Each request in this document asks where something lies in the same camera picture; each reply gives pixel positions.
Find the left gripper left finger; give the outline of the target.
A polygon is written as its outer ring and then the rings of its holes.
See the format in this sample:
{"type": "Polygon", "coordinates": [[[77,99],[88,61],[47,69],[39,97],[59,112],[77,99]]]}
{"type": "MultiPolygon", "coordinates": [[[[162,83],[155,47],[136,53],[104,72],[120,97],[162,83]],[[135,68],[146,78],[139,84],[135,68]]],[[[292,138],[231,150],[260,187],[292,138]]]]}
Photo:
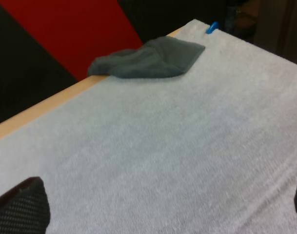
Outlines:
{"type": "Polygon", "coordinates": [[[0,196],[0,234],[44,234],[50,217],[40,177],[30,177],[0,196]]]}

